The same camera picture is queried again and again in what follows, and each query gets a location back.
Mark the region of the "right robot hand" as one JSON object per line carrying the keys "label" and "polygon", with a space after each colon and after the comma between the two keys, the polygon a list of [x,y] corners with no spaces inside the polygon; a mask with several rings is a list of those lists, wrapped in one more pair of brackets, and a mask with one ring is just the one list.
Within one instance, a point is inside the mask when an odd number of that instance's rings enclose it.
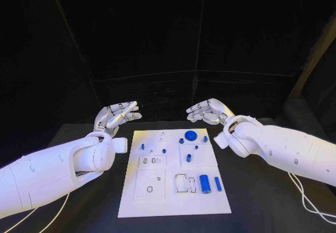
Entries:
{"label": "right robot hand", "polygon": [[218,99],[208,99],[193,105],[188,110],[188,120],[196,122],[204,120],[211,125],[222,124],[231,122],[235,114],[231,109]]}

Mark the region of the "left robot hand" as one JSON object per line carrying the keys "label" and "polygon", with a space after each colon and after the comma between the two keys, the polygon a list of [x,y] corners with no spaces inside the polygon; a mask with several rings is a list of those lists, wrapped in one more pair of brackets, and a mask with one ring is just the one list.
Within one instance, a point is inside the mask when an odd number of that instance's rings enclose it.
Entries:
{"label": "left robot hand", "polygon": [[120,125],[143,117],[137,110],[136,101],[105,106],[95,117],[94,132],[104,132],[114,137]]}

